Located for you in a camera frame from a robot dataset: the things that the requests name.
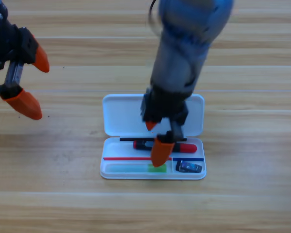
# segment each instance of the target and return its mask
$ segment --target pencil case lid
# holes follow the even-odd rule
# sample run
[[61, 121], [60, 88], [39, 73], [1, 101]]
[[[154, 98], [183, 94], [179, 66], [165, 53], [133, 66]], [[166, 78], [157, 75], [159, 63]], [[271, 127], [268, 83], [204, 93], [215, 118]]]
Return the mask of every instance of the pencil case lid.
[[[155, 137], [170, 130], [169, 120], [163, 118], [152, 131], [142, 122], [143, 94], [110, 94], [102, 100], [104, 131], [109, 136]], [[203, 131], [205, 101], [201, 95], [192, 94], [187, 100], [189, 114], [182, 126], [183, 135], [199, 136]]]

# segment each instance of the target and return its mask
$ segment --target red marker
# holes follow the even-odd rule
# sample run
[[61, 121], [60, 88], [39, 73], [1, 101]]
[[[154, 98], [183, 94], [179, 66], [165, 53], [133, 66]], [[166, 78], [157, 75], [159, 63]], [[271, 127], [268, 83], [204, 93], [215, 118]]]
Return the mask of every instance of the red marker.
[[[134, 141], [133, 146], [137, 150], [152, 150], [153, 142], [137, 140], [137, 141]], [[172, 152], [195, 153], [196, 151], [197, 151], [197, 146], [194, 144], [176, 143], [174, 145]]]

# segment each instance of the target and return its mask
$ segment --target wood grain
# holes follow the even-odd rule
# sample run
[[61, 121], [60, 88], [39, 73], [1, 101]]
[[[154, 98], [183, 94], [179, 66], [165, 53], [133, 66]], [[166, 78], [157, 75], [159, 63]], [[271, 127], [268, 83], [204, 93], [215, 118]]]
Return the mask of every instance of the wood grain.
[[[8, 63], [0, 71], [4, 82]], [[26, 66], [21, 85], [28, 90], [145, 91], [152, 65], [51, 67], [42, 73]], [[291, 66], [204, 66], [198, 91], [291, 91]]]
[[[195, 92], [207, 176], [106, 180], [101, 101], [144, 93], [151, 0], [4, 0], [47, 51], [21, 85], [40, 121], [0, 99], [0, 233], [291, 233], [291, 0], [236, 0]], [[0, 71], [3, 83], [8, 63]]]

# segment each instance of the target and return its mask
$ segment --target light green pen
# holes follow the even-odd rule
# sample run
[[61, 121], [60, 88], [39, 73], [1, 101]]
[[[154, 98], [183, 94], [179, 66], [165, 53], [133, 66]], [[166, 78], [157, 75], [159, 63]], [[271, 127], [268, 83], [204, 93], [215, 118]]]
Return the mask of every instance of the light green pen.
[[166, 164], [154, 167], [152, 164], [109, 164], [106, 165], [106, 172], [167, 172]]

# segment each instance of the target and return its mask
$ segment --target red line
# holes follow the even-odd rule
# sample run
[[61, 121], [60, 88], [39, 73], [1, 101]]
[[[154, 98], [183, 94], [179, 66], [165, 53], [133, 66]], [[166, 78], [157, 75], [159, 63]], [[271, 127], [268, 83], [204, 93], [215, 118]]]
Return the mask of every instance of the red line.
[[151, 161], [151, 158], [143, 158], [143, 157], [105, 157], [104, 160], [108, 161]]

